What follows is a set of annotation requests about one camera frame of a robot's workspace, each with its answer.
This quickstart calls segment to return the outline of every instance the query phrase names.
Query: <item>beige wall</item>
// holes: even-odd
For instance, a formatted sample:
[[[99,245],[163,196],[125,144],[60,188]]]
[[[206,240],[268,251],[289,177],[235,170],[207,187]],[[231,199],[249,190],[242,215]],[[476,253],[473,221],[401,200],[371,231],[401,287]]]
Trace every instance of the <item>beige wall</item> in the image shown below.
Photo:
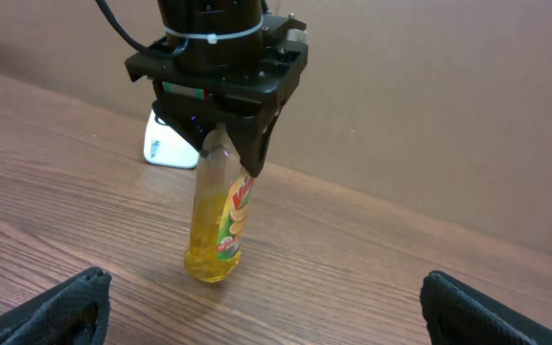
[[[153,1],[110,3],[160,35]],[[272,6],[309,24],[310,64],[268,160],[552,252],[552,1]],[[131,53],[91,0],[0,0],[2,73],[144,117]]]

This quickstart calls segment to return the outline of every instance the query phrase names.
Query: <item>bottle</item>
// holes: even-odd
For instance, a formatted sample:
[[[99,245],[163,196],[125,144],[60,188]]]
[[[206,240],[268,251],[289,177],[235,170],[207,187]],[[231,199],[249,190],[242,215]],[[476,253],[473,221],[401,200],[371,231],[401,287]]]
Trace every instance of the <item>bottle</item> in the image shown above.
[[[192,276],[214,283],[238,265],[253,183],[225,125],[218,124],[206,136],[197,162],[191,236],[184,257]]]

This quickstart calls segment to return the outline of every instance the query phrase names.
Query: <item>white zip tie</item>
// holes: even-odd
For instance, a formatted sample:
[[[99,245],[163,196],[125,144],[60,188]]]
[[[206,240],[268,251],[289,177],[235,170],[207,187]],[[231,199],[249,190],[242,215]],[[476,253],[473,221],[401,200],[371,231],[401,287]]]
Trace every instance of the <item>white zip tie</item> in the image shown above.
[[[243,36],[246,36],[246,35],[253,34],[254,32],[261,29],[263,24],[264,24],[264,17],[262,16],[261,21],[256,26],[254,26],[254,27],[252,27],[248,30],[244,30],[243,32],[234,33],[234,34],[183,34],[183,33],[177,32],[175,30],[172,30],[171,28],[168,28],[166,25],[163,26],[163,29],[165,30],[166,33],[168,33],[170,35],[177,36],[177,37],[191,38],[191,39],[205,39],[210,44],[217,44],[217,42],[220,39],[232,39],[232,38],[238,38],[238,37],[243,37]]]

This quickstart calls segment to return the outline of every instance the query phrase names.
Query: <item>table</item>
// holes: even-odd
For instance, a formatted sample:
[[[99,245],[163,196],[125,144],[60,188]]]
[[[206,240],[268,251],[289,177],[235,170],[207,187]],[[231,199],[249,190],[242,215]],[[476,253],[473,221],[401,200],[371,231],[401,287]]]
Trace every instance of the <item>table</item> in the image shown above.
[[[551,255],[270,164],[238,268],[192,279],[195,173],[144,162],[145,121],[0,76],[0,314],[98,265],[109,344],[427,344],[440,269],[552,329]]]

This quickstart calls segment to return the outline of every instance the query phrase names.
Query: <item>wood grain surface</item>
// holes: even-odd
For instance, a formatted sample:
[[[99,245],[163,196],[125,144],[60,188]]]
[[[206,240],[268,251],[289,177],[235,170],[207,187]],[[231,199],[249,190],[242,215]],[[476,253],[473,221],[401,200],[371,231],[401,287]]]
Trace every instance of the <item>wood grain surface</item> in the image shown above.
[[[0,314],[98,265],[109,344],[427,344],[419,289],[441,269],[552,329],[551,255],[269,164],[241,264],[195,281],[195,173],[146,164],[144,129],[0,76]]]

